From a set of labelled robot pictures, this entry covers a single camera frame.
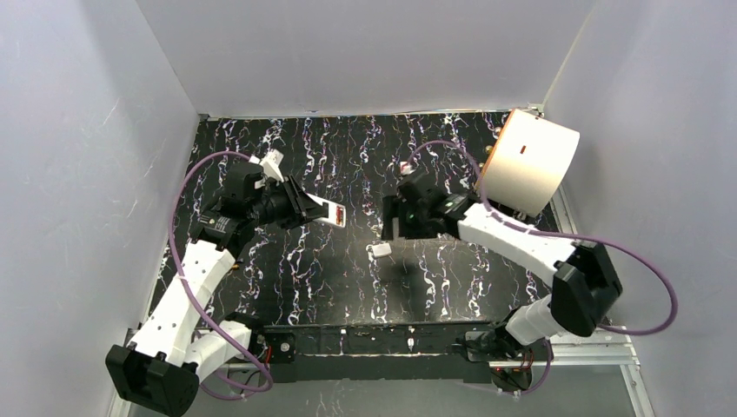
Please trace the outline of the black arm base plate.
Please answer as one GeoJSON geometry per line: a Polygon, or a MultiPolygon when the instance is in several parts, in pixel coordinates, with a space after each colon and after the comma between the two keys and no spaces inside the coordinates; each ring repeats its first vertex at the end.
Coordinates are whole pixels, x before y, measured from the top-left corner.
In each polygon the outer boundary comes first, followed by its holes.
{"type": "Polygon", "coordinates": [[[549,345],[536,341],[514,354],[466,348],[490,331],[484,321],[264,326],[249,348],[277,383],[457,380],[529,387],[533,371],[550,358],[549,345]]]}

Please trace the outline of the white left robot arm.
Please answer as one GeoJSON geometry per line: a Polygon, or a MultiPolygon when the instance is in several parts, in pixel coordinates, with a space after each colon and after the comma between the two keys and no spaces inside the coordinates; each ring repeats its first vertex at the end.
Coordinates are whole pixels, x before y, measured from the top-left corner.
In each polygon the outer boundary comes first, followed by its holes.
{"type": "Polygon", "coordinates": [[[265,376],[258,391],[268,390],[273,379],[249,349],[254,318],[232,313],[215,323],[203,307],[257,228],[310,222],[342,228],[346,220],[344,206],[306,193],[276,162],[234,165],[191,229],[177,273],[154,312],[126,345],[107,353],[105,366],[118,396],[165,416],[182,416],[202,380],[237,356],[265,376]]]}

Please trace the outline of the red and white remote control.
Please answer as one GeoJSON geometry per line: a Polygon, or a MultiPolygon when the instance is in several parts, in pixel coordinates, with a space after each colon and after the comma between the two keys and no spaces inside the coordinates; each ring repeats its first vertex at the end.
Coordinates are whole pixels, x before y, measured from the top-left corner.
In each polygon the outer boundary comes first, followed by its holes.
{"type": "Polygon", "coordinates": [[[320,215],[315,219],[315,222],[331,227],[345,228],[348,214],[343,205],[318,197],[317,195],[309,194],[309,198],[322,207],[319,210],[320,215]]]}

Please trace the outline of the small white battery cover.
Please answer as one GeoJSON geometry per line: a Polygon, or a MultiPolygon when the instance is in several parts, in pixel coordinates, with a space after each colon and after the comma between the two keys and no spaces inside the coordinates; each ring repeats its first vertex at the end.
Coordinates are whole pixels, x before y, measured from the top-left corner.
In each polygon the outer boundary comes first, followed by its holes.
{"type": "Polygon", "coordinates": [[[392,248],[388,242],[382,242],[371,245],[369,252],[374,258],[383,258],[392,254],[392,248]]]}

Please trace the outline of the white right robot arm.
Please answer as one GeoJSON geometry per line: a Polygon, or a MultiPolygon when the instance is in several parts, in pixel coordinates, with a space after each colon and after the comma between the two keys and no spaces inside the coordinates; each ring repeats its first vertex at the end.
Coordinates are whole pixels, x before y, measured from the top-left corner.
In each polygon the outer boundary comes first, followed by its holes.
{"type": "Polygon", "coordinates": [[[394,194],[382,198],[381,215],[384,241],[450,235],[501,255],[549,286],[547,296],[462,343],[476,352],[511,354],[564,332],[588,337],[623,292],[602,244],[545,236],[492,210],[474,192],[446,193],[419,171],[404,176],[394,194]]]}

